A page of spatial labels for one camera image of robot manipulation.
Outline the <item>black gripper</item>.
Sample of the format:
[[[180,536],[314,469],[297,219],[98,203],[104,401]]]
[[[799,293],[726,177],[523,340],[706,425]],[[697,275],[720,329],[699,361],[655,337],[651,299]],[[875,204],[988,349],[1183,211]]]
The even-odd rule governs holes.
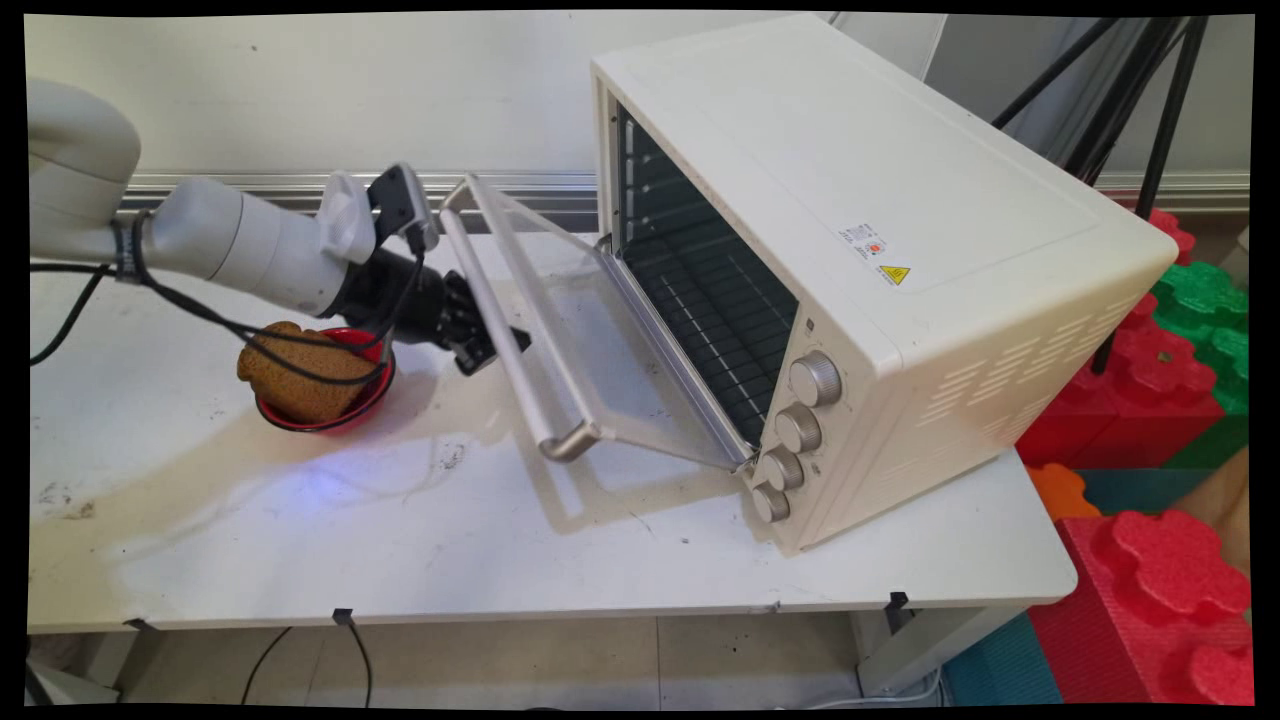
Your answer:
[[[467,336],[467,320],[483,320],[483,314],[463,275],[457,270],[440,274],[388,250],[379,249],[365,264],[347,268],[330,315],[371,333],[389,325],[398,342],[452,348],[466,377],[499,357],[486,331],[475,328]]]

